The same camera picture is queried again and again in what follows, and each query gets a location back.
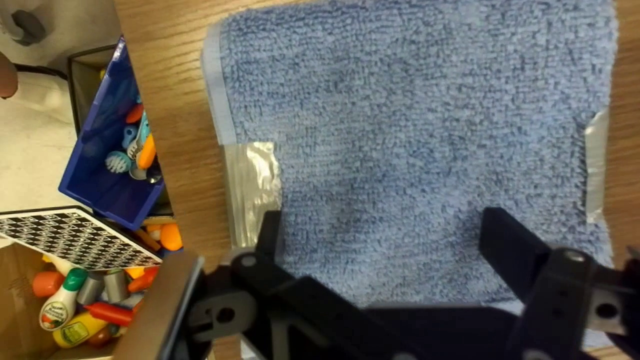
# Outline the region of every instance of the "checkerboard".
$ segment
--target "checkerboard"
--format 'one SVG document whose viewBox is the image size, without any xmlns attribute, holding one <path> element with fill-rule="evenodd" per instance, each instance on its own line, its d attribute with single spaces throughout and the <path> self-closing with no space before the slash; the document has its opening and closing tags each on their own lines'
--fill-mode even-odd
<svg viewBox="0 0 640 360">
<path fill-rule="evenodd" d="M 87 270 L 158 265 L 159 257 L 78 206 L 0 213 L 0 237 Z"/>
</svg>

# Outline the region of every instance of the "terry cloth towel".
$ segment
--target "terry cloth towel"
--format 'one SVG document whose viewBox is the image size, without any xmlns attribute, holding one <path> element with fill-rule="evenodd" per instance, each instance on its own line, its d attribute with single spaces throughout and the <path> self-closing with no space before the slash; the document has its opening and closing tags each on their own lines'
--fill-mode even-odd
<svg viewBox="0 0 640 360">
<path fill-rule="evenodd" d="M 584 130 L 609 104 L 610 0 L 379 0 L 248 10 L 209 30 L 220 144 L 275 142 L 284 268 L 348 300 L 514 299 L 481 212 L 611 263 Z"/>
</svg>

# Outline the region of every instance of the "blue plastic bin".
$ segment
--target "blue plastic bin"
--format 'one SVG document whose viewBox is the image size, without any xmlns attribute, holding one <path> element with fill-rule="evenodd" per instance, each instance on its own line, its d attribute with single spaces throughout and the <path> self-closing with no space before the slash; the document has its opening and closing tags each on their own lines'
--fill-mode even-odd
<svg viewBox="0 0 640 360">
<path fill-rule="evenodd" d="M 125 119 L 136 103 L 138 86 L 124 39 L 120 39 L 89 114 L 78 135 L 58 190 L 91 207 L 98 215 L 137 230 L 164 188 L 113 174 L 107 154 L 121 149 Z"/>
</svg>

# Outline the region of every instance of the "green bottle cap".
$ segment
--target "green bottle cap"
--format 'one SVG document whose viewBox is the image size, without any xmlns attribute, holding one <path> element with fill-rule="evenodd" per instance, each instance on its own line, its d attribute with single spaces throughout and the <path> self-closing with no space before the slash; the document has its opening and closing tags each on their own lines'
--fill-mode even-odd
<svg viewBox="0 0 640 360">
<path fill-rule="evenodd" d="M 84 280 L 88 273 L 85 269 L 73 268 L 69 270 L 69 274 L 65 278 L 65 282 L 62 283 L 62 287 L 67 291 L 78 291 L 82 288 Z"/>
</svg>

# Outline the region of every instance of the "wooden surface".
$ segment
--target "wooden surface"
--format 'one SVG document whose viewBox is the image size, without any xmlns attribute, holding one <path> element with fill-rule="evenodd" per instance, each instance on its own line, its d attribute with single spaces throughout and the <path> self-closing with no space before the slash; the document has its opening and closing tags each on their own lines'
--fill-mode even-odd
<svg viewBox="0 0 640 360">
<path fill-rule="evenodd" d="M 222 162 L 200 70 L 207 26 L 250 6 L 282 0 L 115 0 L 154 131 L 169 196 L 186 247 L 212 270 L 229 248 Z M 620 48 L 614 71 L 605 213 L 616 264 L 640 243 L 640 2 L 618 1 Z M 611 348 L 607 360 L 626 357 Z M 237 359 L 237 340 L 216 344 Z"/>
</svg>

